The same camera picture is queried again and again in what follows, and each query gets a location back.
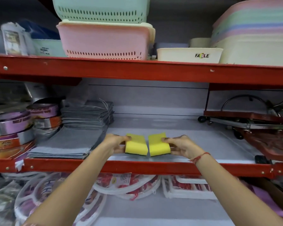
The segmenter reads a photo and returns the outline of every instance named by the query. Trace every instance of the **bracelet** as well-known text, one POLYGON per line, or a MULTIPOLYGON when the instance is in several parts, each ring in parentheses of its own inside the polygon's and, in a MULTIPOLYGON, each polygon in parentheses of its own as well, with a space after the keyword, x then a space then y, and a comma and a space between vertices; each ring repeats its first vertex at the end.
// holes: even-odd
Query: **bracelet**
POLYGON ((195 157, 195 158, 190 159, 190 161, 191 161, 192 163, 196 164, 196 163, 198 162, 198 160, 200 160, 200 158, 201 158, 203 155, 205 155, 205 154, 211 155, 211 154, 208 153, 208 152, 204 152, 203 154, 201 154, 201 155, 199 155, 199 156, 197 156, 197 157, 195 157))

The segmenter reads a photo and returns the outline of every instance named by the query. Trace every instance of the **person's right hand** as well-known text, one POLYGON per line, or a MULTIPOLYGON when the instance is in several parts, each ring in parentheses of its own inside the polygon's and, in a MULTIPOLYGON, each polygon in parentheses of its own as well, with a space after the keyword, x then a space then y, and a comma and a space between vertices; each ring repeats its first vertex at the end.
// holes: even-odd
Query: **person's right hand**
POLYGON ((170 144, 172 155, 184 156, 188 159, 193 159, 205 152, 186 135, 175 138, 162 138, 162 142, 170 144))

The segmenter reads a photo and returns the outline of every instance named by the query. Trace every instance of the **black caster wheel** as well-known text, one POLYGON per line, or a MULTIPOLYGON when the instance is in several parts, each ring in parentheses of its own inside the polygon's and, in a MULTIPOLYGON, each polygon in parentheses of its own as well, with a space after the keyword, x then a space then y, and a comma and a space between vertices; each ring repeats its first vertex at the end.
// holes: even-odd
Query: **black caster wheel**
POLYGON ((198 121, 199 121, 200 123, 204 123, 204 122, 207 121, 207 117, 201 116, 201 117, 198 118, 198 121))
POLYGON ((233 130, 234 132, 234 136, 238 139, 238 140, 242 140, 244 139, 244 137, 242 136, 242 134, 236 130, 233 130))

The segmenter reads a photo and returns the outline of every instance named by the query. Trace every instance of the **hand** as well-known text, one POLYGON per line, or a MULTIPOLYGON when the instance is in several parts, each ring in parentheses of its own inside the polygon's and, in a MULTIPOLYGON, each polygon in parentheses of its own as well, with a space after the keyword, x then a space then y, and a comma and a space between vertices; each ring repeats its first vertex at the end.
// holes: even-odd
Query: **hand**
POLYGON ((193 159, 205 152, 186 135, 175 138, 162 138, 162 142, 170 144, 172 155, 184 156, 188 159, 193 159))
POLYGON ((114 153, 124 153, 126 141, 131 140, 129 136, 119 136, 114 134, 106 134, 105 139, 99 145, 106 151, 108 155, 112 156, 114 153))

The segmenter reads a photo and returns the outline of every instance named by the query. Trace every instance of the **yellow sponge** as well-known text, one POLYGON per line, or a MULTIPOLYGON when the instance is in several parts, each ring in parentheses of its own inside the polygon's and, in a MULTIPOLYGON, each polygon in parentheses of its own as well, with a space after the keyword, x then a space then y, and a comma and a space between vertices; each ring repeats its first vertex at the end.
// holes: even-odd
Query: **yellow sponge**
POLYGON ((148 147, 144 136, 127 134, 132 139, 126 142, 125 153, 137 154, 146 156, 148 154, 148 147))
POLYGON ((166 137, 165 132, 149 136, 149 150, 151 156, 159 156, 171 153, 170 145, 162 142, 162 137, 166 137))

